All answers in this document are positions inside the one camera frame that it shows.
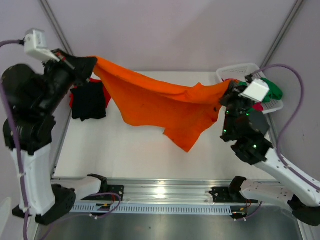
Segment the green cloth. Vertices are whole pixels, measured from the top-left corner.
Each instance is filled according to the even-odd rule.
[[[266,82],[266,84],[268,84],[269,86],[269,92],[268,94],[265,96],[265,98],[263,99],[263,103],[269,103],[271,99],[275,99],[275,100],[281,100],[283,97],[283,92],[281,91],[281,89],[275,85],[272,81],[262,77],[261,78],[262,81]],[[247,85],[246,82],[241,81],[238,83],[239,86],[243,86],[243,85]]]

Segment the plastic basket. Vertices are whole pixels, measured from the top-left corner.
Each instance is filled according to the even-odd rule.
[[[219,68],[216,71],[216,75],[218,76],[219,80],[223,82],[226,79],[238,79],[240,81],[245,82],[245,76],[252,74],[256,70],[259,70],[259,67],[254,63],[246,63],[246,64],[239,64],[233,66],[227,66],[223,68]],[[263,72],[258,72],[254,75],[256,78],[265,78],[266,76]],[[270,102],[261,103],[263,107],[263,114],[269,114],[275,111],[278,111],[284,107],[284,103],[282,100],[274,100],[271,99]]]

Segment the white table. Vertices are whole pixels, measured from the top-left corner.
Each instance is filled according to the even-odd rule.
[[[184,86],[197,83],[214,85],[214,72],[141,72],[151,78]],[[231,180],[243,176],[273,180],[262,170],[240,161],[231,150],[231,142],[220,139],[224,111],[218,121],[203,132],[189,153],[176,146],[163,128],[133,127],[124,123],[113,100],[106,118],[71,119],[55,177],[85,177],[98,174],[107,178]]]

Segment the orange fabric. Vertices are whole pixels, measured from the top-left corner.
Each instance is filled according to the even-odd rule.
[[[101,57],[94,73],[132,126],[158,126],[184,151],[189,152],[200,134],[217,120],[219,99],[229,82],[194,87],[157,81]]]

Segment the black cloth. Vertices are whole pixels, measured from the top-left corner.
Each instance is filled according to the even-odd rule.
[[[106,117],[106,99],[102,82],[89,82],[73,88],[72,118],[102,119]]]

